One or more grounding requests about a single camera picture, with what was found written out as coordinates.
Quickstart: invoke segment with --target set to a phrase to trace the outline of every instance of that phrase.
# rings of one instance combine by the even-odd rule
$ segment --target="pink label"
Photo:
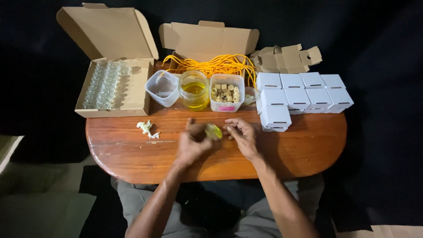
[[[235,107],[228,107],[228,106],[219,106],[219,111],[233,111]]]

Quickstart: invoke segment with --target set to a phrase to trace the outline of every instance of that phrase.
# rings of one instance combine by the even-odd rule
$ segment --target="gray pants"
[[[152,191],[145,190],[145,185],[134,185],[122,180],[112,180],[112,185],[117,189],[119,197],[122,202],[123,213],[125,219],[128,221],[128,227],[131,226],[134,219],[138,216],[145,205],[145,202],[153,195]],[[290,192],[298,200],[301,194],[298,191],[298,181],[286,182]],[[313,213],[317,209],[317,204],[323,185],[316,186],[313,183],[313,188],[305,189],[305,194],[309,198],[306,199],[307,209],[305,212],[313,217]],[[162,238],[204,238],[208,237],[206,231],[199,227],[184,225],[180,221],[181,205],[174,202],[172,211],[170,213],[168,223],[163,231]],[[239,219],[238,223],[232,229],[227,237],[240,238],[281,238],[282,235],[275,223],[272,211],[270,210],[267,198],[263,198],[257,203],[253,204]]]

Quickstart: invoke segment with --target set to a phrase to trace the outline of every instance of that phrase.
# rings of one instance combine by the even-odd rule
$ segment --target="black background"
[[[340,231],[423,225],[422,1],[105,3],[145,15],[160,59],[169,53],[158,36],[166,22],[257,28],[257,49],[317,45],[323,61],[311,71],[340,74],[355,102],[345,111],[346,148],[324,173],[321,213],[330,211]],[[80,162],[89,154],[74,105],[90,60],[56,22],[61,6],[81,1],[1,2],[0,133],[26,135],[12,161]]]

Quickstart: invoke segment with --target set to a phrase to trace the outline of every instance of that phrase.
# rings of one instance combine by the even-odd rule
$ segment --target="open cardboard box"
[[[146,18],[134,8],[108,8],[101,3],[82,7],[62,7],[57,22],[91,59],[75,111],[83,117],[147,116],[150,95],[144,84],[159,58]],[[125,89],[118,97],[118,108],[83,109],[85,93],[100,60],[122,59],[132,68]]]
[[[163,48],[174,50],[172,55],[177,58],[198,62],[219,55],[250,54],[255,50],[259,34],[257,29],[230,28],[223,22],[209,21],[199,21],[198,25],[172,22],[159,27]],[[170,62],[171,69],[177,66],[174,60]]]
[[[297,74],[310,70],[309,66],[322,61],[320,50],[314,46],[301,50],[301,44],[286,47],[265,47],[250,56],[257,68],[262,72]]]

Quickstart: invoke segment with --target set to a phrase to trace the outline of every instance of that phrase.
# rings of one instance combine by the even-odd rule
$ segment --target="hand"
[[[223,134],[229,135],[230,140],[236,140],[241,153],[249,161],[260,157],[260,154],[257,151],[257,147],[255,146],[254,127],[241,118],[231,118],[225,120],[225,122],[227,124],[223,126],[223,129],[225,130]]]
[[[187,168],[216,145],[219,139],[206,136],[205,127],[206,124],[195,124],[192,118],[188,119],[185,131],[179,137],[179,147],[174,163]]]

